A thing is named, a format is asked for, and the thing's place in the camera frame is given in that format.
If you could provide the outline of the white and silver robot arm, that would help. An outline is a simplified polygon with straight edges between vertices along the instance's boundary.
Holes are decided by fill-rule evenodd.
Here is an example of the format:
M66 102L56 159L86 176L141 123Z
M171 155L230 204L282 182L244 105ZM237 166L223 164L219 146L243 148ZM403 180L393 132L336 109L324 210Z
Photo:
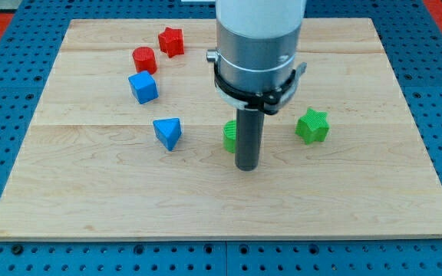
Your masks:
M266 92L290 76L306 0L217 0L216 42L206 59L230 86Z

